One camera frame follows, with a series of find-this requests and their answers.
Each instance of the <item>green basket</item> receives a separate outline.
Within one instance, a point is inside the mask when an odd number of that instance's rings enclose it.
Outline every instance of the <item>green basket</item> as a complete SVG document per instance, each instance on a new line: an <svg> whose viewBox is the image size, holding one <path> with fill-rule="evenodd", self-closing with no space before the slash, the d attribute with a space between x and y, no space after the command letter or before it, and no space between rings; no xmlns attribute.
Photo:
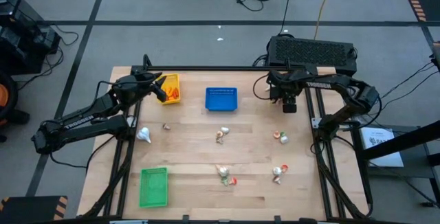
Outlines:
<svg viewBox="0 0 440 224"><path fill-rule="evenodd" d="M166 168L142 169L140 173L139 207L164 207L168 204L168 172Z"/></svg>

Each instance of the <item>wooden tabletop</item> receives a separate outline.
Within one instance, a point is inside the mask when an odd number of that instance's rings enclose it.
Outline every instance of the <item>wooden tabletop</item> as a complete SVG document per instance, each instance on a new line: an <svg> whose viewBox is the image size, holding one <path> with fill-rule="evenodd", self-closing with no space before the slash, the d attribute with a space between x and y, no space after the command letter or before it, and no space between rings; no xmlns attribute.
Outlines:
<svg viewBox="0 0 440 224"><path fill-rule="evenodd" d="M331 73L334 69L321 69ZM111 81L129 74L130 67L114 67ZM283 220L300 217L325 220L318 167L309 151L313 142L304 92L296 98L297 113L285 114L282 106L259 100L252 93L261 71L166 71L178 73L181 86L179 104L161 105L155 96L142 101L138 128L147 126L152 144L136 140L131 173L126 192L126 219L232 219ZM267 97L264 80L256 92ZM239 107L234 112L209 112L205 109L206 87L236 87ZM327 113L335 113L343 105L334 91L323 91ZM315 112L318 106L314 100ZM165 131L163 123L171 130ZM222 127L230 133L224 144L215 142L215 133ZM272 137L274 131L285 131L287 144ZM348 133L338 135L351 141ZM96 138L95 148L109 136ZM109 182L116 142L106 145L91 161L85 180L78 214L86 212L102 194ZM342 188L367 213L368 207L355 153L346 144L334 140L333 150ZM215 165L230 167L237 178L236 186L224 186ZM272 181L272 168L287 164L281 184ZM168 206L139 208L140 171L143 168L168 168ZM114 194L117 202L120 189ZM334 193L329 186L333 215L337 216Z"/></svg>

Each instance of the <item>blue bowl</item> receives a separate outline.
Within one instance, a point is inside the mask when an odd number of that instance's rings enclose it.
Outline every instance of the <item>blue bowl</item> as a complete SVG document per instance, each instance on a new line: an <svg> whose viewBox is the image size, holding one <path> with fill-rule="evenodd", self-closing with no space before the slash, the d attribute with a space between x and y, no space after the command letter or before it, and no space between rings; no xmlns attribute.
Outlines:
<svg viewBox="0 0 440 224"><path fill-rule="evenodd" d="M238 107L236 87L207 87L205 107L210 111L235 111Z"/></svg>

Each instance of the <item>yellow basket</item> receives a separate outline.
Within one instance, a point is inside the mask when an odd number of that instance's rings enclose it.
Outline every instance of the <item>yellow basket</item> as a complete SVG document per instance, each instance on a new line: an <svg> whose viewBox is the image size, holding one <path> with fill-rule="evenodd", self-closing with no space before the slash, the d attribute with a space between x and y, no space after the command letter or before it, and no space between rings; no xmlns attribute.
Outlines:
<svg viewBox="0 0 440 224"><path fill-rule="evenodd" d="M158 78L166 76L165 82L161 89L166 92L166 101L160 102L161 104L175 104L180 102L180 84L179 74L166 74Z"/></svg>

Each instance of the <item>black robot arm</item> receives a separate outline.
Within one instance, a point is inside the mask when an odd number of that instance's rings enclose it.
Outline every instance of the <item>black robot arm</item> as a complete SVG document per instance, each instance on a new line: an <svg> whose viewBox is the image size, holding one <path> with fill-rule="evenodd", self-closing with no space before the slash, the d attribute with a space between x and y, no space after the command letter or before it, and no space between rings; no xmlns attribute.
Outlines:
<svg viewBox="0 0 440 224"><path fill-rule="evenodd" d="M282 74L272 70L266 82L271 85L270 99L281 99L285 113L296 112L296 96L305 87L337 91L345 105L336 113L322 117L318 124L318 135L324 140L333 139L339 126L350 117L368 113L379 98L375 87L340 74L312 76L305 71Z"/></svg>
<svg viewBox="0 0 440 224"><path fill-rule="evenodd" d="M107 133L116 137L126 134L125 131L129 129L130 124L125 117L116 114L119 111L128 111L138 100L150 93L155 93L157 99L165 101L166 93L160 89L165 77L156 81L161 75L162 73L152 74L144 70L121 77L115 83L105 82L111 84L111 89L96 98L89 107L56 120L42 122L32 137L36 151L40 154L50 154L68 143L82 139ZM91 122L91 125L78 127L88 122Z"/></svg>

